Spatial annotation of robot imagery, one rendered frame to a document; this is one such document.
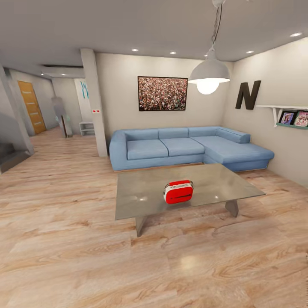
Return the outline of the radio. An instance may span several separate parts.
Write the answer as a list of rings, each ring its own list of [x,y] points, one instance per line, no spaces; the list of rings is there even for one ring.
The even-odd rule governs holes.
[[[163,191],[163,197],[167,204],[175,204],[191,199],[193,186],[190,181],[176,181],[169,183]]]

